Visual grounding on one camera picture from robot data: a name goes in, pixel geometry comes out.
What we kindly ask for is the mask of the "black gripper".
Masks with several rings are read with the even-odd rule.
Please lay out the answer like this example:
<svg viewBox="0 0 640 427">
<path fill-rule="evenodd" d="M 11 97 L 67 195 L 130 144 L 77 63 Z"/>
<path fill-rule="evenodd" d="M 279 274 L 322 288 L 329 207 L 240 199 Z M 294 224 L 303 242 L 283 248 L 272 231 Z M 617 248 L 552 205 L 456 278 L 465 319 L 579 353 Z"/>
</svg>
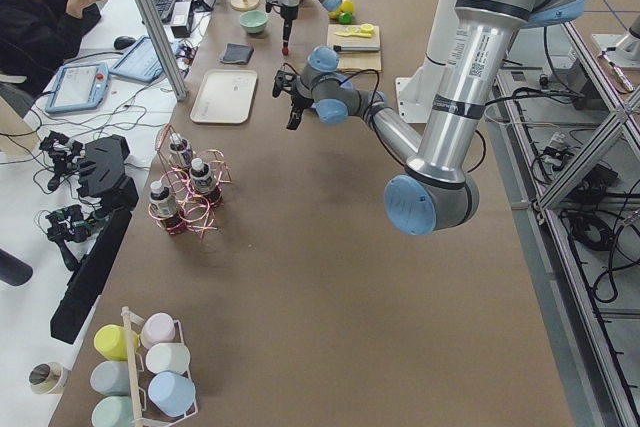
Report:
<svg viewBox="0 0 640 427">
<path fill-rule="evenodd" d="M 282 31 L 282 49 L 289 49 L 293 21 L 298 17 L 299 0 L 279 0 L 280 15 L 284 19 Z"/>
<path fill-rule="evenodd" d="M 287 130 L 297 130 L 300 125 L 300 113 L 313 105 L 313 98 L 308 96 L 306 87 L 302 84 L 301 78 L 296 78 L 291 85 L 292 111 L 286 125 Z"/>
</svg>

